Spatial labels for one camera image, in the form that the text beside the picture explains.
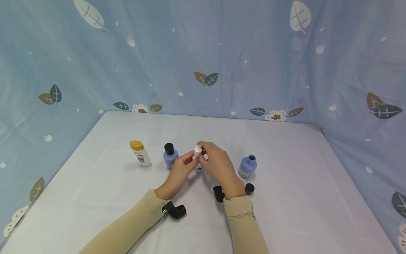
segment beige sleeve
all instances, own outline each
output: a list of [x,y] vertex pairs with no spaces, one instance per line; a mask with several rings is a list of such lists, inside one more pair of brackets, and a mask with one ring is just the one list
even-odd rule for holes
[[269,254],[249,197],[224,198],[234,254]]
[[140,202],[98,233],[79,254],[125,254],[160,218],[168,201],[149,190]]

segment bottle with yellow cap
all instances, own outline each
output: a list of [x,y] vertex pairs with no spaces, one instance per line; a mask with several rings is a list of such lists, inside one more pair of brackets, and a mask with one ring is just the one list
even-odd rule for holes
[[147,150],[145,149],[144,145],[140,141],[136,141],[136,140],[131,141],[130,147],[142,166],[148,167],[149,165],[152,164],[152,162],[149,159],[149,156],[147,154]]

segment person's right hand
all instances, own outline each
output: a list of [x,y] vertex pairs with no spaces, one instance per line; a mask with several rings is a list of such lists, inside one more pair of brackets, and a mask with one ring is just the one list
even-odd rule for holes
[[221,185],[226,199],[245,196],[244,183],[235,173],[227,152],[212,142],[197,142],[206,151],[208,159],[199,155],[199,162]]

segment white lotion bottle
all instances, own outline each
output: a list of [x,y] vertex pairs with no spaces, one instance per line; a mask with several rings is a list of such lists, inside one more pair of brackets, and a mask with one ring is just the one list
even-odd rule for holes
[[[194,148],[194,157],[195,158],[198,158],[199,154],[201,154],[201,153],[202,153],[202,148],[200,146],[197,146],[197,147]],[[194,170],[195,171],[200,171],[200,170],[202,170],[202,168],[203,168],[203,166],[199,163],[199,165],[197,165],[194,168]]]
[[145,149],[144,145],[140,141],[136,141],[136,140],[131,141],[130,147],[142,166],[148,167],[152,164],[152,162],[149,159],[149,156],[147,154],[147,150]]

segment blue bottle without cap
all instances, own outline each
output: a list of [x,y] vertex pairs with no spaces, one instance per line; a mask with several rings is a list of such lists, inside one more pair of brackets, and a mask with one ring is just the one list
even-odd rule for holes
[[173,148],[172,143],[167,143],[165,146],[165,152],[164,152],[164,161],[166,164],[166,168],[171,170],[172,165],[175,162],[175,159],[179,156],[178,152],[176,149]]
[[254,155],[250,155],[242,159],[238,173],[242,178],[250,178],[257,168],[257,161]]

